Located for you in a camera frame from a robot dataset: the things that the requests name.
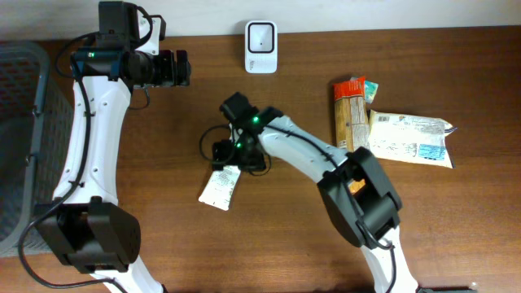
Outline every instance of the brown table surface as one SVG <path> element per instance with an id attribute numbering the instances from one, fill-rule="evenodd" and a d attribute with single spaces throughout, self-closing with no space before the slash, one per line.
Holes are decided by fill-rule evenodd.
<path id="1" fill-rule="evenodd" d="M 370 108 L 459 128 L 446 141 L 455 169 L 381 160 L 404 203 L 412 274 L 424 286 L 519 292 L 521 28 L 294 33 L 278 43 L 277 72 L 252 75 L 241 36 L 162 42 L 189 52 L 191 86 L 153 89 L 148 109 L 127 113 L 117 165 L 120 206 L 139 219 L 154 278 L 173 292 L 371 288 L 363 255 L 336 232 L 315 185 L 283 161 L 265 177 L 242 175 L 228 212 L 197 200 L 211 172 L 199 136 L 225 122 L 218 108 L 232 93 L 334 143 L 331 83 L 366 75 L 380 85 Z M 62 44 L 43 45 L 54 55 Z M 72 97 L 71 81 L 59 82 Z M 28 259 L 55 282 L 90 279 L 52 255 Z M 1 292 L 52 292 L 16 258 L 0 259 L 0 283 Z"/>

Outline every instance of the blue label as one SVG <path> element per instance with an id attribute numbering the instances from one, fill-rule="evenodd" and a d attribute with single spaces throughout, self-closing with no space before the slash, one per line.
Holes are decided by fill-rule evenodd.
<path id="1" fill-rule="evenodd" d="M 428 160 L 444 160 L 445 152 L 447 149 L 445 146 L 431 146 L 431 145 L 420 145 L 418 156 Z"/>

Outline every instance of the robotic arm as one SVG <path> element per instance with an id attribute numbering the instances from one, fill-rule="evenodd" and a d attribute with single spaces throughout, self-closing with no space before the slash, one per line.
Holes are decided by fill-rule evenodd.
<path id="1" fill-rule="evenodd" d="M 138 220 L 117 207 L 116 194 L 120 131 L 134 89 L 190 84 L 186 52 L 177 51 L 176 62 L 172 51 L 159 50 L 165 29 L 160 15 L 134 4 L 99 3 L 99 32 L 92 34 L 96 46 L 83 46 L 71 56 L 75 111 L 63 174 L 53 203 L 36 210 L 44 216 L 34 226 L 59 261 L 91 274 L 111 292 L 166 292 L 139 256 Z M 30 269 L 23 249 L 19 253 L 42 285 L 97 283 L 48 283 Z"/>
<path id="2" fill-rule="evenodd" d="M 370 151 L 359 148 L 348 153 L 330 146 L 275 108 L 260 112 L 239 93 L 228 98 L 220 110 L 234 135 L 233 140 L 213 144 L 215 170 L 230 164 L 248 172 L 261 171 L 266 168 L 263 154 L 285 160 L 317 183 L 334 227 L 353 246 L 361 247 L 375 292 L 434 292 L 418 288 L 407 267 L 400 244 L 398 211 L 402 203 Z M 352 194 L 348 185 L 362 180 L 365 185 Z"/>

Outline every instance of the wall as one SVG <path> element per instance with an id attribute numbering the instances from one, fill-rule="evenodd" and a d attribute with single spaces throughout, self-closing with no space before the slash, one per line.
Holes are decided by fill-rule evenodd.
<path id="1" fill-rule="evenodd" d="M 521 0 L 134 0 L 169 36 L 236 34 L 269 19 L 280 33 L 521 24 Z M 0 0 L 0 40 L 71 38 L 98 30 L 96 0 Z"/>

